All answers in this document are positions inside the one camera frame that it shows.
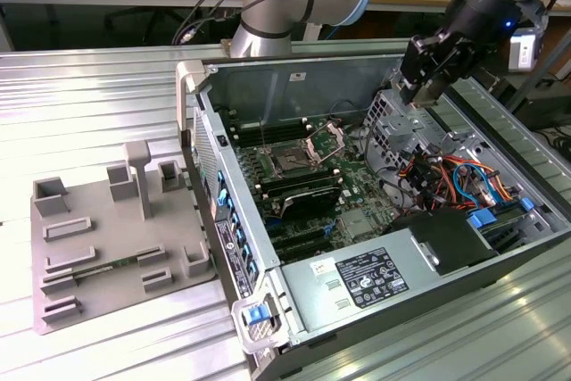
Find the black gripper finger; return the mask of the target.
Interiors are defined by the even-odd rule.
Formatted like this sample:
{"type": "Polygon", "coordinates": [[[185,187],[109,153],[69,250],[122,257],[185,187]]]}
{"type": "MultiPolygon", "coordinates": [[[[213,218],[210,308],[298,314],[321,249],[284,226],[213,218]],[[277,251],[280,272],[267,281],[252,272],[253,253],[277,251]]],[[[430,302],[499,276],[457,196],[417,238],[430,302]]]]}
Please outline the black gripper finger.
{"type": "Polygon", "coordinates": [[[424,84],[430,78],[435,68],[433,54],[435,52],[435,37],[412,37],[402,58],[400,72],[403,86],[401,99],[410,104],[424,84]]]}
{"type": "Polygon", "coordinates": [[[434,73],[434,99],[457,80],[464,78],[481,59],[478,47],[472,41],[461,38],[443,57],[434,73]]]}

